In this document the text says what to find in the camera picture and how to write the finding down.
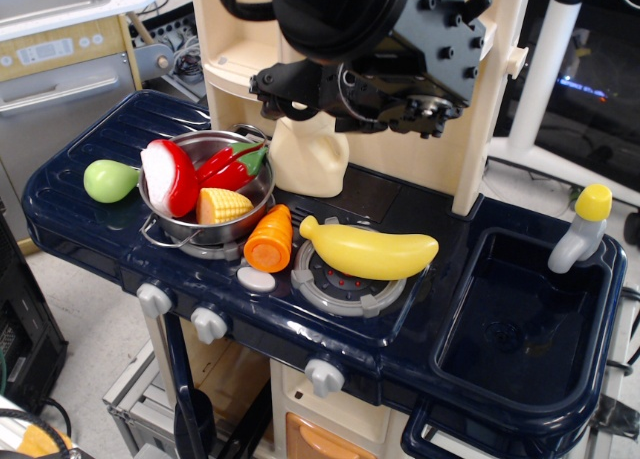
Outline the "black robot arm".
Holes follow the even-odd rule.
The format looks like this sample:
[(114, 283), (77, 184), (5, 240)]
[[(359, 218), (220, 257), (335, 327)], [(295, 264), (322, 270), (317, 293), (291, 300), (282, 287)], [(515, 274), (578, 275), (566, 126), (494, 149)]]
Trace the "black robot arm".
[(255, 74), (265, 118), (333, 117), (342, 133), (438, 137), (470, 105), (492, 0), (220, 0), (274, 21), (300, 54)]

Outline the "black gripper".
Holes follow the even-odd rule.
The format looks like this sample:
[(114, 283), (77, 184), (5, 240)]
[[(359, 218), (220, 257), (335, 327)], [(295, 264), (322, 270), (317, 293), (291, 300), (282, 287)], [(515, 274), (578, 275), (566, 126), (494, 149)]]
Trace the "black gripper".
[(431, 93), (392, 94), (359, 77), (345, 65), (309, 59), (278, 63), (250, 79), (249, 92), (262, 102), (261, 116), (307, 121), (318, 113), (335, 119), (335, 131), (373, 134), (387, 129), (440, 137), (463, 105)]

